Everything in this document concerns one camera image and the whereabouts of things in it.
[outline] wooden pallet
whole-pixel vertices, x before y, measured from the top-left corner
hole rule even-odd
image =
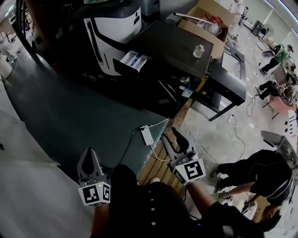
[[[171,131],[171,127],[180,128],[186,113],[188,109],[190,108],[192,100],[189,99],[186,104],[183,106],[183,108],[179,111],[179,113],[175,116],[175,118],[172,120],[172,122],[168,125],[166,131],[167,136],[170,139],[171,142],[175,142],[176,137],[174,136],[173,132]],[[160,160],[167,160],[169,157],[167,156],[167,153],[163,147],[163,143],[161,140],[157,143],[154,152],[158,156]],[[155,158],[155,156],[152,154],[150,159],[148,160],[145,168],[143,169],[141,175],[138,178],[138,182],[140,185],[146,185],[148,184],[152,178],[158,177],[161,182],[172,186],[175,191],[181,195],[181,197],[184,196],[185,188],[183,188],[182,184],[179,182],[179,180],[176,178],[174,174],[169,170],[168,168],[169,161],[159,161]]]

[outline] chair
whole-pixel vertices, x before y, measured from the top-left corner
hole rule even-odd
[[[278,115],[278,114],[286,114],[288,111],[296,111],[296,106],[295,105],[287,105],[286,103],[283,102],[283,100],[280,97],[274,97],[274,96],[269,96],[269,102],[263,106],[266,107],[268,104],[271,104],[271,106],[277,111],[277,113],[272,117],[272,120]]]

